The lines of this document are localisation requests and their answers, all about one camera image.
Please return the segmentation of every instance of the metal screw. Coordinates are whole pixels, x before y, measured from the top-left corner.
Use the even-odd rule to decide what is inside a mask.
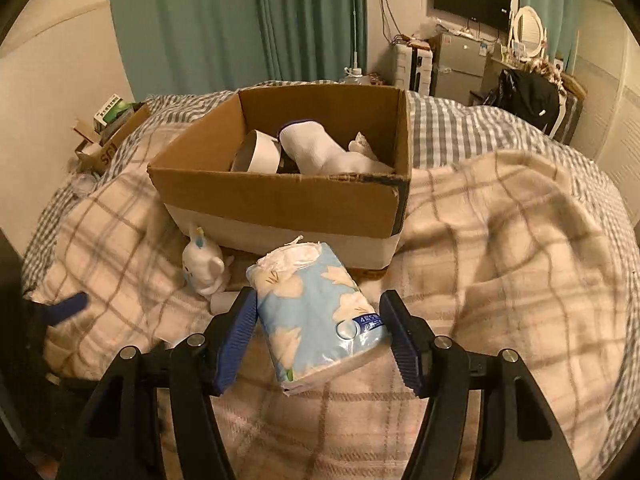
[[[187,345],[197,347],[204,345],[204,336],[202,334],[191,334],[187,338]]]
[[[442,348],[443,350],[446,350],[447,348],[451,348],[451,345],[453,344],[451,339],[449,339],[445,335],[437,336],[433,342],[438,348]]]
[[[135,346],[125,346],[122,350],[120,350],[120,357],[122,357],[123,359],[133,359],[135,355]]]
[[[514,363],[520,358],[520,356],[515,350],[507,348],[506,350],[502,351],[502,358],[508,363]]]

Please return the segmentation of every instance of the brown cardboard box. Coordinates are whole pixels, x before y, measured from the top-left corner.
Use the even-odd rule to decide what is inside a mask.
[[[99,174],[103,174],[107,171],[116,150],[150,115],[151,112],[146,104],[140,106],[136,113],[134,113],[133,116],[113,134],[113,137],[104,143],[104,146],[92,144],[88,140],[83,140],[76,148],[76,155],[82,163],[82,168],[86,170],[94,170]]]
[[[315,120],[344,148],[358,132],[394,174],[231,173],[248,131],[277,136]],[[398,244],[412,165],[406,97],[391,87],[302,85],[242,90],[192,124],[148,173],[182,232],[265,254],[303,234],[348,267],[382,269]]]

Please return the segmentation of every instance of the gray and white gingham sheet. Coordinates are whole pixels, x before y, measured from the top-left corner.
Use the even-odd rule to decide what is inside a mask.
[[[263,85],[282,84],[289,83],[267,82]],[[163,123],[197,120],[232,94],[223,91],[203,96],[150,97],[147,103],[152,117],[123,143],[98,186],[109,183],[122,171],[148,129]],[[414,128],[414,168],[447,166],[500,149],[543,155],[570,170],[572,195],[607,235],[616,259],[622,264],[628,295],[625,353],[607,407],[609,437],[600,453],[600,463],[607,465],[640,416],[640,282],[637,275],[640,253],[619,192],[595,163],[499,108],[465,107],[449,100],[424,98],[414,92],[409,92],[409,102]],[[33,290],[43,280],[53,261],[60,222],[79,200],[70,180],[55,193],[43,211],[25,255],[22,272],[25,291]]]

